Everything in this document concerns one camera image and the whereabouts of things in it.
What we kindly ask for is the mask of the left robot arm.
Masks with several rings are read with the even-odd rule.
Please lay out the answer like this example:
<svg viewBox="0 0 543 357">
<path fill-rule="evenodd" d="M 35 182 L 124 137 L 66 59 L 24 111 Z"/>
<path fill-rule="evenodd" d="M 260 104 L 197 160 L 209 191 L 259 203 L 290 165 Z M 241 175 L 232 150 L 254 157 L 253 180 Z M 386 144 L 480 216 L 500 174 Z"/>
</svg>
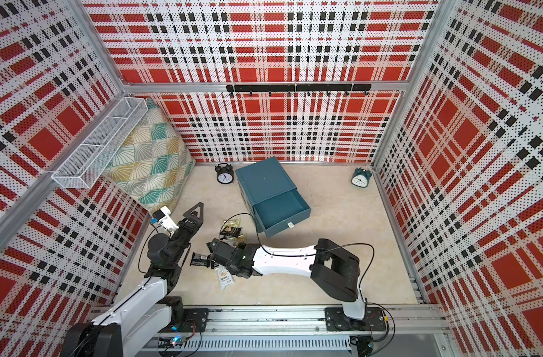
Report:
<svg viewBox="0 0 543 357">
<path fill-rule="evenodd" d="M 148 239 L 150 265 L 142 282 L 91 322 L 70 328 L 61 356 L 136 356 L 156 333 L 184 319 L 182 302 L 169 293 L 182 272 L 179 262 L 204 223 L 204 204 L 194 205 L 178 223 L 167 208 L 154 216 L 164 232 Z"/>
</svg>

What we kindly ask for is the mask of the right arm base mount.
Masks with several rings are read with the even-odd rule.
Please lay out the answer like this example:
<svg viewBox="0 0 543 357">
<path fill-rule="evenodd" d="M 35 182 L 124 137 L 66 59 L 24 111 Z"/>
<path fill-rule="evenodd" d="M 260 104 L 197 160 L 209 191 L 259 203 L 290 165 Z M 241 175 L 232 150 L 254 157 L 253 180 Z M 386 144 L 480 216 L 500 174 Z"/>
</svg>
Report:
<svg viewBox="0 0 543 357">
<path fill-rule="evenodd" d="M 326 328 L 331 332 L 364 331 L 384 333 L 387 331 L 386 315 L 380 307 L 368 306 L 363 319 L 349 318 L 342 307 L 324 309 Z"/>
</svg>

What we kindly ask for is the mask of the teal top drawer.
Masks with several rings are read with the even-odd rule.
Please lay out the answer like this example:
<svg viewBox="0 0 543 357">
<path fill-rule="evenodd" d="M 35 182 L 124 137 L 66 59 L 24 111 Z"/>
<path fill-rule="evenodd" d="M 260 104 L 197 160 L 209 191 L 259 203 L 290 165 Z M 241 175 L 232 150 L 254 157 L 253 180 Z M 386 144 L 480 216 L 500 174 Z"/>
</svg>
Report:
<svg viewBox="0 0 543 357">
<path fill-rule="evenodd" d="M 310 217 L 311 208 L 297 189 L 287 191 L 253 206 L 258 233 L 267 237 L 293 228 Z"/>
</svg>

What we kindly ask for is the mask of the white cookie packet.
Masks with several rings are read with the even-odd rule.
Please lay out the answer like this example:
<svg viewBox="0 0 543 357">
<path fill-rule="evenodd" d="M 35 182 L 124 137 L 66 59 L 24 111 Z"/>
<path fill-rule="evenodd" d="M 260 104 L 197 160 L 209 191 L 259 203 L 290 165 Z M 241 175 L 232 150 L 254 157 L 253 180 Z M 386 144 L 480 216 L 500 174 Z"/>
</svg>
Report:
<svg viewBox="0 0 543 357">
<path fill-rule="evenodd" d="M 234 284 L 234 278 L 232 274 L 224 266 L 216 267 L 216 274 L 219 279 L 219 286 L 221 290 L 225 290 L 227 286 Z"/>
</svg>

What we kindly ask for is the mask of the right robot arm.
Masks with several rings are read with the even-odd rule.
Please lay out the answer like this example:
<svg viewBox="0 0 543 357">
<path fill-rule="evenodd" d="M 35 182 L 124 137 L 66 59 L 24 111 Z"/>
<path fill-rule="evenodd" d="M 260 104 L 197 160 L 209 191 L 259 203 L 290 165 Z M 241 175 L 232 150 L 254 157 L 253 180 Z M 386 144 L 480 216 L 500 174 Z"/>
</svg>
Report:
<svg viewBox="0 0 543 357">
<path fill-rule="evenodd" d="M 232 246 L 213 239 L 207 247 L 210 261 L 231 275 L 246 279 L 266 275 L 310 278 L 328 296 L 341 301 L 347 318 L 361 321 L 366 317 L 367 303 L 360 289 L 360 260 L 329 239 L 319 239 L 316 244 L 304 248 L 273 248 L 246 243 Z"/>
</svg>

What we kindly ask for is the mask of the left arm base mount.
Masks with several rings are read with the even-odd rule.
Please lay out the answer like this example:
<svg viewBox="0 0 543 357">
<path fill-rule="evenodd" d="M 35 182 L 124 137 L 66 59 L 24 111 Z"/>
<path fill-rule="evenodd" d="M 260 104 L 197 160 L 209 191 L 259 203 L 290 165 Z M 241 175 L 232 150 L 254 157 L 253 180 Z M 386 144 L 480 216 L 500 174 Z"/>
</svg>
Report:
<svg viewBox="0 0 543 357">
<path fill-rule="evenodd" d="M 184 314 L 176 322 L 170 322 L 162 333 L 204 333 L 209 309 L 184 309 Z"/>
</svg>

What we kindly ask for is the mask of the teal drawer cabinet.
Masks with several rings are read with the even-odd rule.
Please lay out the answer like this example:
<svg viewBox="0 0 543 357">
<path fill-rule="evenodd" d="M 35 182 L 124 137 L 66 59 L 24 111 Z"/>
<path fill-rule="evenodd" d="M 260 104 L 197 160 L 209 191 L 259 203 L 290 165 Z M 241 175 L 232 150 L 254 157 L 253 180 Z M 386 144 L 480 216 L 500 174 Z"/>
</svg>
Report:
<svg viewBox="0 0 543 357">
<path fill-rule="evenodd" d="M 257 203 L 298 190 L 276 157 L 242 167 L 236 175 L 242 198 L 254 218 L 253 206 Z"/>
</svg>

